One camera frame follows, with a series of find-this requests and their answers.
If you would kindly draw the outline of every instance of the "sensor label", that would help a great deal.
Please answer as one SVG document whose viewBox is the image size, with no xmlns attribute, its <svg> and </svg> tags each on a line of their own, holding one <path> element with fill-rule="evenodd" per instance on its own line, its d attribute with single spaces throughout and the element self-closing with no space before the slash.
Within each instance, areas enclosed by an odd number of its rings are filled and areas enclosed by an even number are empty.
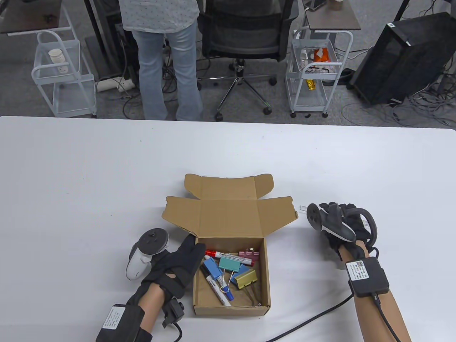
<svg viewBox="0 0 456 342">
<path fill-rule="evenodd" d="M 369 278 L 364 262 L 361 260 L 347 263 L 347 271 L 351 281 Z"/>
<path fill-rule="evenodd" d="M 109 312 L 108 317 L 103 324 L 103 329 L 115 330 L 119 325 L 120 319 L 124 314 L 125 308 L 122 306 L 113 306 Z"/>
</svg>

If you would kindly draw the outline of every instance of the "light blue jeans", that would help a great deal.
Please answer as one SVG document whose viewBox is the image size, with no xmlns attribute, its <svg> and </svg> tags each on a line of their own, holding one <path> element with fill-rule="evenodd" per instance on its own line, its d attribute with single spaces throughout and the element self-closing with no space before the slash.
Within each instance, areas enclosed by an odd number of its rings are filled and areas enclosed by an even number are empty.
<svg viewBox="0 0 456 342">
<path fill-rule="evenodd" d="M 170 42 L 174 73 L 177 79 L 176 119 L 202 120 L 202 100 L 197 86 L 197 22 L 175 33 L 166 33 Z M 168 115 L 161 80 L 163 78 L 163 34 L 132 31 L 138 44 L 140 90 L 146 120 L 165 120 Z"/>
</svg>

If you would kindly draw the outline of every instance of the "chair base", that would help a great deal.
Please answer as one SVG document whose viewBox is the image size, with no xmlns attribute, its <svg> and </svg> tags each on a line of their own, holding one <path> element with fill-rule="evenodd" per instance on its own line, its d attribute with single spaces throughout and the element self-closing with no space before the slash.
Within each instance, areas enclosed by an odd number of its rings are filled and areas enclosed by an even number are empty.
<svg viewBox="0 0 456 342">
<path fill-rule="evenodd" d="M 255 74 L 248 74 L 244 76 L 244 68 L 245 68 L 245 61 L 243 59 L 236 59 L 236 61 L 229 66 L 230 70 L 234 70 L 236 72 L 236 76 L 234 77 L 233 83 L 231 84 L 231 87 L 228 89 L 227 93 L 223 97 L 222 101 L 217 107 L 217 112 L 214 116 L 216 121 L 223 121 L 223 114 L 222 114 L 222 108 L 226 103 L 226 100 L 232 93 L 234 87 L 236 85 L 241 85 L 242 83 L 245 83 L 247 87 L 256 95 L 257 98 L 263 102 L 265 107 L 263 108 L 263 113 L 265 115 L 269 115 L 272 113 L 272 107 L 269 104 L 268 101 L 266 101 L 263 96 L 250 84 L 248 80 L 256 79 L 256 78 L 269 78 L 269 84 L 271 86 L 275 86 L 277 84 L 277 76 L 276 75 L 255 75 Z M 198 78 L 199 80 L 212 80 L 212 81 L 219 81 L 219 80 L 225 80 L 225 79 L 233 79 L 233 77 L 210 77 L 210 78 Z"/>
</svg>

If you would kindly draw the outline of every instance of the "forearm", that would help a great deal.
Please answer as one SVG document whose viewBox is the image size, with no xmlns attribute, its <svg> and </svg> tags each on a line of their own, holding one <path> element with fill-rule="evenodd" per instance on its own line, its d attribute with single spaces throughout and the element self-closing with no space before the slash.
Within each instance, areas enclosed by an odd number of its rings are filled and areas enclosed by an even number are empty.
<svg viewBox="0 0 456 342">
<path fill-rule="evenodd" d="M 155 321 L 160 313 L 161 307 L 165 303 L 165 293 L 159 285 L 152 283 L 148 291 L 140 299 L 138 305 L 144 310 L 144 317 L 141 328 L 148 333 L 152 332 Z"/>
<path fill-rule="evenodd" d="M 362 247 L 366 257 L 369 257 L 364 242 L 357 241 L 356 244 Z M 339 249 L 339 253 L 344 263 L 353 260 L 352 255 L 345 247 L 342 246 Z M 401 342 L 411 342 L 404 320 L 391 291 L 384 295 L 379 295 L 378 297 L 388 322 Z M 364 342 L 395 342 L 393 335 L 391 335 L 388 327 L 380 316 L 373 299 L 371 297 L 358 298 L 355 296 L 354 300 Z"/>
</svg>

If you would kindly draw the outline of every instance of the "box flap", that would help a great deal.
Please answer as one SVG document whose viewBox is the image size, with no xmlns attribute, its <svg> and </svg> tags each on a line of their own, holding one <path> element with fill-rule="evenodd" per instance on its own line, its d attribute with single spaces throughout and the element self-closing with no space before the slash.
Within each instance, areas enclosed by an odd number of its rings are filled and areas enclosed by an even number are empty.
<svg viewBox="0 0 456 342">
<path fill-rule="evenodd" d="M 166 208 L 161 217 L 198 236 L 200 215 L 200 200 L 168 196 L 166 198 Z"/>
<path fill-rule="evenodd" d="M 256 189 L 256 198 L 261 198 L 274 189 L 274 180 L 272 175 L 265 173 L 262 175 L 255 176 L 255 189 Z"/>
<path fill-rule="evenodd" d="M 167 197 L 162 217 L 203 237 L 264 237 L 297 219 L 291 197 L 259 200 L 272 175 L 214 178 L 187 174 L 185 188 L 199 199 Z"/>
<path fill-rule="evenodd" d="M 298 218 L 290 196 L 258 200 L 257 205 L 263 236 L 275 232 Z"/>
<path fill-rule="evenodd" d="M 272 175 L 263 174 L 246 178 L 201 177 L 185 175 L 185 188 L 202 200 L 254 200 L 274 188 Z"/>
</svg>

